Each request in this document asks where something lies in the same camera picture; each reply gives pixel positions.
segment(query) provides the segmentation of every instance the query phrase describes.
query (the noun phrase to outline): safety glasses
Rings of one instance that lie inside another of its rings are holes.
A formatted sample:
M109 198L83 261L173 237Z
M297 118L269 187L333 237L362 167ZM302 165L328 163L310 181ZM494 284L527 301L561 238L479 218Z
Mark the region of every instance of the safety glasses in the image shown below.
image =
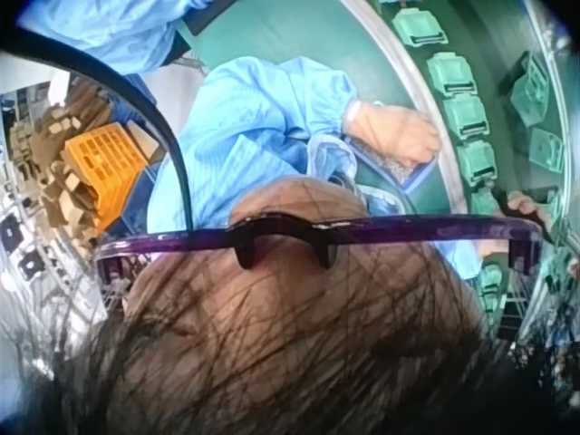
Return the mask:
M285 236L304 241L324 268L333 265L338 246L507 240L508 265L524 275L530 275L538 265L543 242L540 226L511 217L416 215L313 223L287 214L265 213L228 228L128 237L100 246L95 260L104 284L109 284L114 277L123 276L123 257L143 254L233 248L239 265L249 269L255 263L255 240L263 236Z

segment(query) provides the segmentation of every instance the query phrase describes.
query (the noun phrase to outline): green component holder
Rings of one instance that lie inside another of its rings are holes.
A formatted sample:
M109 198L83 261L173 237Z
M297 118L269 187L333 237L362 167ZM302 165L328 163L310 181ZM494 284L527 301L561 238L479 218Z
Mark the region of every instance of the green component holder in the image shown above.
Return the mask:
M461 175L472 188L498 177L493 148L484 140L465 142L457 148L457 154Z
M461 139L489 134L489 122L481 99L462 93L443 102L451 130Z
M393 18L392 24L405 45L421 47L449 43L447 35L429 11L421 11L416 7L401 9Z
M474 215L491 215L499 210L499 204L491 194L491 189L481 188L471 194L471 213Z
M564 170L565 145L555 134L539 128L532 130L529 161L555 173Z
M446 97L459 93L478 94L478 86L465 57L455 53L436 53L427 61L435 89Z
M485 266L478 277L478 287L487 313L493 313L499 308L499 289L503 273L497 265Z
M550 218L550 222L556 222L560 218L562 210L562 195L557 191L551 191L548 194L547 202L537 204L541 207Z
M510 101L526 127L542 122L546 117L550 81L540 61L530 54L525 60L526 73L517 79Z

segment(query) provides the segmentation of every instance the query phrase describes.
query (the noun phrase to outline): human hand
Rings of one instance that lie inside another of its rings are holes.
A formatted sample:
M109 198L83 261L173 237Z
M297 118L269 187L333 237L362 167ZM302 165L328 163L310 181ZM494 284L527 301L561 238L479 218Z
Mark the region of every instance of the human hand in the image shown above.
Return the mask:
M550 216L532 198L522 192L513 191L507 195L507 206L512 210L519 211L522 215L531 215L536 212L537 216L545 223L546 229L550 230L552 226ZM504 217L500 210L496 210L493 214L497 217ZM481 258L492 254L507 253L509 250L507 240L479 240L476 242L476 247Z
M404 107L362 102L346 133L407 168L430 162L440 151L439 133L428 116Z

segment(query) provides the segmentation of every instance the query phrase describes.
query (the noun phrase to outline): orange plastic basket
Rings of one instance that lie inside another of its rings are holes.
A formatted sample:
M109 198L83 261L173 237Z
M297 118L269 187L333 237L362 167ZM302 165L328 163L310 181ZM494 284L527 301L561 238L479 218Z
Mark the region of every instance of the orange plastic basket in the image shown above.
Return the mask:
M94 224L102 232L121 215L147 161L118 122L72 138L65 147L97 192L98 216Z

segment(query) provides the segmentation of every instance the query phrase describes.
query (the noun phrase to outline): worker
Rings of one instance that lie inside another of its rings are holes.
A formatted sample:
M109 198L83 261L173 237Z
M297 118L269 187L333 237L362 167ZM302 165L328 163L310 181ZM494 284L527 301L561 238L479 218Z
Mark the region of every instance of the worker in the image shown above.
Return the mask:
M304 58L227 63L189 119L179 144L197 228L263 211L312 221L389 212L353 182L341 134L406 166L440 150L427 115L360 101L344 73ZM510 206L537 211L520 194ZM149 231L183 229L182 215L167 160ZM505 247L443 245L341 246L328 269L288 237L257 240L249 269L233 249L159 256L124 319L73 360L54 357L50 381L27 384L16 433L469 433L473 421L502 433L523 416L556 433L548 408L528 415L537 382L524 390L514 373L502 378L463 283Z
M361 202L356 213L316 217L306 213L310 219L404 213L395 196L354 182L357 161L342 135L409 168L436 159L440 151L440 135L429 115L359 100L344 72L310 59L274 65L246 57L218 67L200 87L179 137L194 225L225 227L239 219L240 213L233 213L235 205L250 192L262 189L268 196L277 189L291 191L304 182L298 176L325 189L336 187L321 182L338 177L351 191L339 190L344 202L354 202L352 194ZM150 233L185 229L177 185L173 163L166 158L150 199ZM521 194L514 193L511 199L515 208L527 213L535 209ZM435 245L464 280L479 274L485 256L507 252L507 244L497 242Z
M90 54L120 74L154 71L183 45L177 20L213 0L34 0L18 25Z

